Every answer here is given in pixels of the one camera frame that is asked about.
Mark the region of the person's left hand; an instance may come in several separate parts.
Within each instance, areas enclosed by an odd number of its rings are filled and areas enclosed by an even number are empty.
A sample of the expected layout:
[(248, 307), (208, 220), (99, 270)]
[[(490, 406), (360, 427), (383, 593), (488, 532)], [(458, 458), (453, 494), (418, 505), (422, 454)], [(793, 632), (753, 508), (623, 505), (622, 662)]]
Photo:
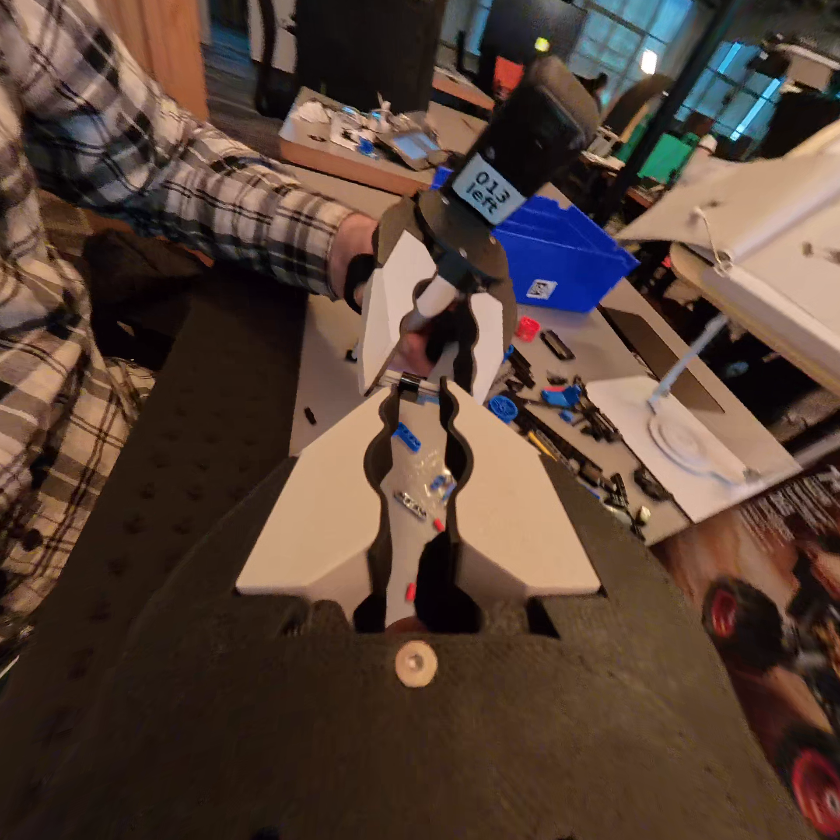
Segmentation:
[[(360, 213), (352, 213), (340, 224), (332, 239), (327, 262), (327, 278), (332, 299), (344, 299), (344, 286), (350, 262), (357, 256), (373, 254), (373, 236), (377, 222)], [(394, 363), (404, 371), (427, 377), (433, 362), (428, 359), (425, 332), (407, 332), (397, 346)]]

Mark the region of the person's left forearm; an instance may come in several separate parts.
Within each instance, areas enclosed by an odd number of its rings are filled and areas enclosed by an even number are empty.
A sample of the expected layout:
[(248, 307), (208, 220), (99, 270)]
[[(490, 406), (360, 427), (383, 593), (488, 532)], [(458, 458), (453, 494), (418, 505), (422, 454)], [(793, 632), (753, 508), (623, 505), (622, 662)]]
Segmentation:
[(83, 195), (101, 215), (333, 299), (327, 262), (354, 214), (346, 206), (166, 96), (136, 105), (121, 95), (70, 132)]

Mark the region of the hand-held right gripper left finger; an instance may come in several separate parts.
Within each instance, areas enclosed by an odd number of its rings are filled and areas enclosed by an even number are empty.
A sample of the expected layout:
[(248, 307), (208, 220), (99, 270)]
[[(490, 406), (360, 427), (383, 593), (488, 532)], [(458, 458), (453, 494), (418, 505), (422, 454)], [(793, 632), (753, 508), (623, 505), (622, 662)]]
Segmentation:
[(237, 593), (336, 602), (354, 626), (384, 626), (393, 547), (382, 483), (399, 414), (397, 387), (382, 388), (300, 452)]

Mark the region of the green box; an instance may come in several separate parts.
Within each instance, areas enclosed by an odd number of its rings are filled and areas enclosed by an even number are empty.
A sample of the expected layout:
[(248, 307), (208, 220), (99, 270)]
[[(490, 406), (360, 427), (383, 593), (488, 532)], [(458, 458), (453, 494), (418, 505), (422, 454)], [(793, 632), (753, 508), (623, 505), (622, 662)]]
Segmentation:
[(693, 144), (670, 133), (663, 134), (638, 171), (639, 179), (652, 179), (657, 183), (666, 184), (675, 172), (681, 171), (694, 150)]

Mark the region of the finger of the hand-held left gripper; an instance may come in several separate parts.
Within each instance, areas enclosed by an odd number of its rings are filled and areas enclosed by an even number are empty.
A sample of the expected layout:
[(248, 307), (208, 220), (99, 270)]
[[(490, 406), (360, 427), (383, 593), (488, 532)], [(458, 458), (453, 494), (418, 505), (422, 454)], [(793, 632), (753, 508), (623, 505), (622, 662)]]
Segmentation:
[(469, 297), (456, 355), (456, 383), (483, 403), (507, 350), (502, 303), (487, 292)]
[(377, 387), (402, 338), (403, 321), (435, 278), (437, 268), (426, 246), (401, 232), (382, 266), (366, 285), (358, 340), (358, 383), (363, 396)]

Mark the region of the toy truck box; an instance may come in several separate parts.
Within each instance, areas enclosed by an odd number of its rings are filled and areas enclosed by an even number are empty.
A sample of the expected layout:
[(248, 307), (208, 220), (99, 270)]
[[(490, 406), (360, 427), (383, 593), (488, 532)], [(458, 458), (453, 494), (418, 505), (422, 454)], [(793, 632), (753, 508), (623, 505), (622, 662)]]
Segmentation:
[(654, 546), (804, 821), (839, 837), (838, 451)]

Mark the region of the clear plastic bag with parts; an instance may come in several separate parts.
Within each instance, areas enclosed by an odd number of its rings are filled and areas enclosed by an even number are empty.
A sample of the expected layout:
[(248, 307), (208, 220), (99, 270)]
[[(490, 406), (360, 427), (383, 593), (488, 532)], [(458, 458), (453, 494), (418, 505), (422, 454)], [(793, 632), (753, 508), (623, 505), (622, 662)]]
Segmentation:
[(424, 445), (416, 453), (400, 443), (393, 450), (394, 487), (426, 511), (443, 510), (456, 488), (442, 446)]

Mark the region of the black dimpled panel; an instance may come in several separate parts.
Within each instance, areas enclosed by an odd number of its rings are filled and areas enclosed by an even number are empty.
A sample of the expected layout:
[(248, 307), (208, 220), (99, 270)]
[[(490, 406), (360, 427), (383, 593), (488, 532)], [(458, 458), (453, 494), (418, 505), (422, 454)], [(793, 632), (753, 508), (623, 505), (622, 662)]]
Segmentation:
[(88, 717), (133, 619), (289, 451), (306, 292), (217, 265), (2, 694), (2, 759), (36, 763)]

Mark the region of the grey pin assembly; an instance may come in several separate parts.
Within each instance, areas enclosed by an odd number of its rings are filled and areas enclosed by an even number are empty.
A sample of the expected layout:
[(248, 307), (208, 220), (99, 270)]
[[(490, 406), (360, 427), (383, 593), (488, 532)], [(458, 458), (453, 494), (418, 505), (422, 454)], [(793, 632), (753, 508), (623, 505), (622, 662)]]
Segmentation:
[(421, 378), (417, 374), (387, 370), (379, 385), (396, 389), (402, 400), (409, 403), (438, 403), (439, 385)]

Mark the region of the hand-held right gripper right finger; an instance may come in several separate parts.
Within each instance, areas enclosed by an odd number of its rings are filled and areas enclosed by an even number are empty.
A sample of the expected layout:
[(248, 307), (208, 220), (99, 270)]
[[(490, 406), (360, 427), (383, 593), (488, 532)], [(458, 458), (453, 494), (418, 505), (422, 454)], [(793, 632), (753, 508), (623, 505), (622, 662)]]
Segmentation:
[(455, 488), (444, 531), (418, 563), (418, 620), (433, 633), (472, 634), (498, 604), (598, 593), (602, 582), (550, 460), (446, 377), (438, 407)]

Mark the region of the white round object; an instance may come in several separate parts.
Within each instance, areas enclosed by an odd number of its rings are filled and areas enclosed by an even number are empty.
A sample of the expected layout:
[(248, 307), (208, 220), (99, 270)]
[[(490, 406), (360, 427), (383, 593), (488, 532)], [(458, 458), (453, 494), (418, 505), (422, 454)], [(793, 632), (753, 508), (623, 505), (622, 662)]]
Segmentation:
[(728, 326), (728, 316), (721, 312), (712, 318), (699, 337), (689, 346), (677, 362), (665, 373), (647, 399), (650, 417), (647, 430), (658, 449), (675, 465), (697, 477), (711, 477), (730, 487), (747, 486), (758, 483), (762, 474), (746, 465), (740, 469), (733, 466), (734, 455), (716, 438), (701, 433), (683, 416), (670, 409), (669, 398), (678, 378), (686, 371), (689, 362), (694, 360), (708, 344)]

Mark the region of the wooden cabinet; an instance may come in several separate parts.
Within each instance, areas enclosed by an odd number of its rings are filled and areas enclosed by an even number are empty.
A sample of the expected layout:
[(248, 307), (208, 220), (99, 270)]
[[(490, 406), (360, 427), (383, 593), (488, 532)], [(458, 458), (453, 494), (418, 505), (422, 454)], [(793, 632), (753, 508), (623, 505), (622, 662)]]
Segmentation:
[(202, 53), (211, 39), (208, 2), (98, 1), (129, 52), (165, 92), (208, 119)]

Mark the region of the white tilted board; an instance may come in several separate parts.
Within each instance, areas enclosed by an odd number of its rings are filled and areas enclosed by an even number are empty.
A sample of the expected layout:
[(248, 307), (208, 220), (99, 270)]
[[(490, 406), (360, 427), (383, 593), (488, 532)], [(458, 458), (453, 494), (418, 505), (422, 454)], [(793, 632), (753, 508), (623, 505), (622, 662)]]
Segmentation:
[(616, 241), (671, 243), (680, 279), (838, 395), (838, 122), (779, 159), (679, 185)]

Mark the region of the pile of large black beams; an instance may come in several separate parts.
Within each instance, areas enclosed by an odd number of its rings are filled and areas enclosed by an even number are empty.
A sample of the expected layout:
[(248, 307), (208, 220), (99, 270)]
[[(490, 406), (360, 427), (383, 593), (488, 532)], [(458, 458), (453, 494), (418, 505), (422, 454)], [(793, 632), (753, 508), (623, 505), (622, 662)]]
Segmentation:
[[(585, 438), (630, 451), (617, 426), (593, 403), (584, 380), (578, 374), (547, 371), (544, 386), (539, 387), (531, 362), (510, 344), (494, 385), (498, 386), (496, 395), (508, 396), (518, 406), (519, 415), (510, 425), (542, 456), (566, 468), (639, 541), (653, 547), (650, 529), (655, 509), (671, 505), (674, 498), (639, 458), (633, 468), (610, 471), (581, 448)], [(582, 388), (576, 408), (564, 410), (542, 403), (542, 389), (567, 385)]]

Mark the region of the background wooden desk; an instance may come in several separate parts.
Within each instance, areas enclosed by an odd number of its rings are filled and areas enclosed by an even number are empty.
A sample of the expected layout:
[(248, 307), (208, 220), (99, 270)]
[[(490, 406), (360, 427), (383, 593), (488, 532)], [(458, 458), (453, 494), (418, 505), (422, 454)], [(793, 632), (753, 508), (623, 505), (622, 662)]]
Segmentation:
[[(298, 107), (312, 99), (327, 106), (340, 105), (315, 90), (300, 87), (279, 133), (279, 151), (283, 160), (396, 195), (408, 196), (431, 187), (433, 171), (414, 171), (403, 163), (383, 157), (372, 159), (351, 151), (330, 140), (327, 125), (300, 119), (297, 116)], [(435, 102), (429, 104), (423, 116), (436, 132), (443, 149), (458, 154), (466, 153), (487, 125), (486, 120)]]

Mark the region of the blue tray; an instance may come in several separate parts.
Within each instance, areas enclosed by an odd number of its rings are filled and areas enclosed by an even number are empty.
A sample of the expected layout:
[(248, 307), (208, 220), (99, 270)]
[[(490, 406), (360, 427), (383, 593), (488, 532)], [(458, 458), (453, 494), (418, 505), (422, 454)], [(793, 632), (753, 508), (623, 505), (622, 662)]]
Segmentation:
[(491, 233), (507, 255), (518, 305), (589, 313), (639, 265), (605, 230), (575, 205), (547, 196), (522, 198), (491, 167), (477, 170), (458, 197), (495, 222)]

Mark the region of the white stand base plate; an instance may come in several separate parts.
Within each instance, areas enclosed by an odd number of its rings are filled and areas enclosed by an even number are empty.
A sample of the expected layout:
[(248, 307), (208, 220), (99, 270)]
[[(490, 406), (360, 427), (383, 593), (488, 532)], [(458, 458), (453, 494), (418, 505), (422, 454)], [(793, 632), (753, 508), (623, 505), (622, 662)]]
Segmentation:
[(675, 504), (694, 523), (774, 487), (801, 471), (801, 465), (772, 434), (748, 413), (709, 412), (686, 407), (671, 394), (668, 407), (701, 433), (717, 439), (734, 455), (733, 466), (746, 465), (762, 478), (747, 486), (729, 486), (711, 477), (697, 477), (672, 463), (648, 433), (647, 400), (658, 384), (643, 375), (594, 381), (587, 386), (593, 403), (613, 421), (633, 454), (672, 494)]

